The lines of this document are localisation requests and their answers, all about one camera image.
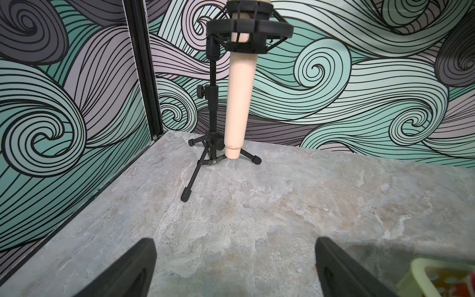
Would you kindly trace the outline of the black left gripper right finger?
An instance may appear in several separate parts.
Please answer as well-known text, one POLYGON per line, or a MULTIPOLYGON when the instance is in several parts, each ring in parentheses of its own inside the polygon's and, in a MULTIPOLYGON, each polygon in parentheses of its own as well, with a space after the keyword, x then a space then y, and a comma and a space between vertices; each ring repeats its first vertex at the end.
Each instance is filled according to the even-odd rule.
POLYGON ((328 237, 317 239, 315 261, 324 297, 397 295, 328 237))

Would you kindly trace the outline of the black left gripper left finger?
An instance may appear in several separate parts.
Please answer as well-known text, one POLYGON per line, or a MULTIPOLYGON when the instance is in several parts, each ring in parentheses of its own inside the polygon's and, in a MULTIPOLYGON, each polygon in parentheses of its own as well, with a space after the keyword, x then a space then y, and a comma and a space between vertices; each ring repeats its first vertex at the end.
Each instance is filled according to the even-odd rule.
POLYGON ((76 295, 78 297, 145 297, 157 261, 155 242, 142 238, 76 295))

